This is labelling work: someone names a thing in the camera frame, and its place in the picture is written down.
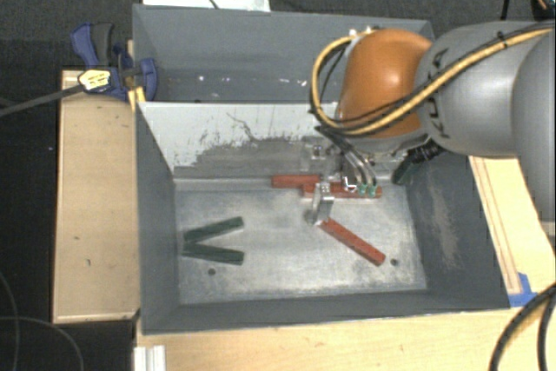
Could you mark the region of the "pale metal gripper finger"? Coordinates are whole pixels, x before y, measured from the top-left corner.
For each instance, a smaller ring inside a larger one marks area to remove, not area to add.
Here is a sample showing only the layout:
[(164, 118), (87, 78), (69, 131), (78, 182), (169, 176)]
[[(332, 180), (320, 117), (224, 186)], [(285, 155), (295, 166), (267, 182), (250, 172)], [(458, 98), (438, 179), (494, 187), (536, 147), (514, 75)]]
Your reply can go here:
[(310, 198), (311, 209), (305, 214), (306, 221), (315, 226), (326, 222), (334, 206), (334, 197), (329, 182), (307, 184), (302, 187), (303, 196)]
[(300, 152), (299, 170), (302, 174), (322, 176), (328, 158), (321, 144), (304, 144)]

